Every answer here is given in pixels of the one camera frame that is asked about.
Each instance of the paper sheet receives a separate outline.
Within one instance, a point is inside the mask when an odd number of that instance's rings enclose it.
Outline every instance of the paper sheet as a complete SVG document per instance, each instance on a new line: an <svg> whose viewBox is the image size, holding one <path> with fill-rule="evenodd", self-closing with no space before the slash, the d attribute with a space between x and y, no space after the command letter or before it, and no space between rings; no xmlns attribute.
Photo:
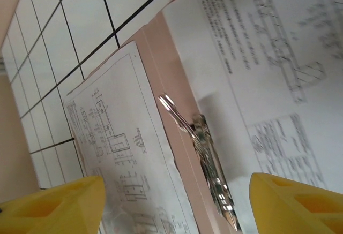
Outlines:
<svg viewBox="0 0 343 234"><path fill-rule="evenodd" d="M343 193L343 0L176 0L163 13L243 232L253 172Z"/></svg>
<svg viewBox="0 0 343 234"><path fill-rule="evenodd" d="M64 104L87 175L105 182L107 234L198 233L134 42Z"/></svg>

